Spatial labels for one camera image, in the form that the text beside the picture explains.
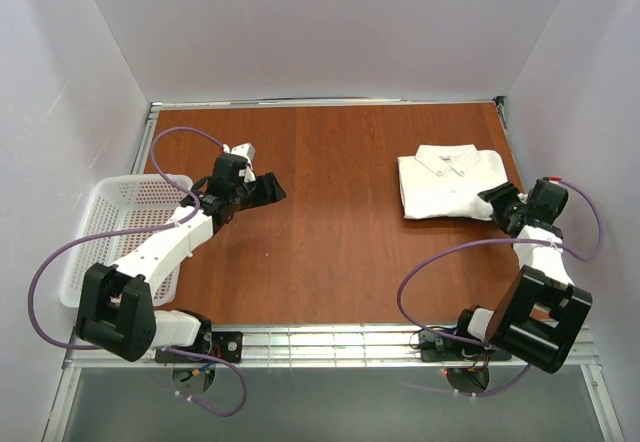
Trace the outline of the white long sleeve shirt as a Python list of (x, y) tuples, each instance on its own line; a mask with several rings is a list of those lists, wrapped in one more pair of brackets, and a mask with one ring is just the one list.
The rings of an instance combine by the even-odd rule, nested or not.
[(491, 205), (478, 194), (508, 181), (498, 152), (473, 144), (421, 145), (397, 159), (399, 190), (408, 220), (469, 218), (488, 221)]

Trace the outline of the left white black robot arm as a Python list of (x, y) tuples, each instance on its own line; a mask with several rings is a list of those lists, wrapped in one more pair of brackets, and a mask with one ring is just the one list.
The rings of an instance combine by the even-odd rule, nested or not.
[(85, 272), (77, 336), (127, 361), (165, 347), (185, 348), (192, 357), (210, 353), (210, 320), (188, 310), (157, 310), (154, 296), (236, 213), (285, 197), (274, 173), (254, 175), (246, 157), (218, 156), (211, 175), (186, 190), (164, 229), (111, 264), (95, 263)]

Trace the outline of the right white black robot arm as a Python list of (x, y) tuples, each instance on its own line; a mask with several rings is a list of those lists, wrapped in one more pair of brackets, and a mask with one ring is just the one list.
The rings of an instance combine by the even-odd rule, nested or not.
[(568, 357), (593, 303), (563, 262), (563, 234), (555, 221), (568, 202), (568, 191), (559, 179), (545, 177), (525, 198), (509, 182), (478, 196), (491, 206), (491, 219), (512, 238), (519, 272), (496, 309), (464, 310), (458, 333), (553, 374)]

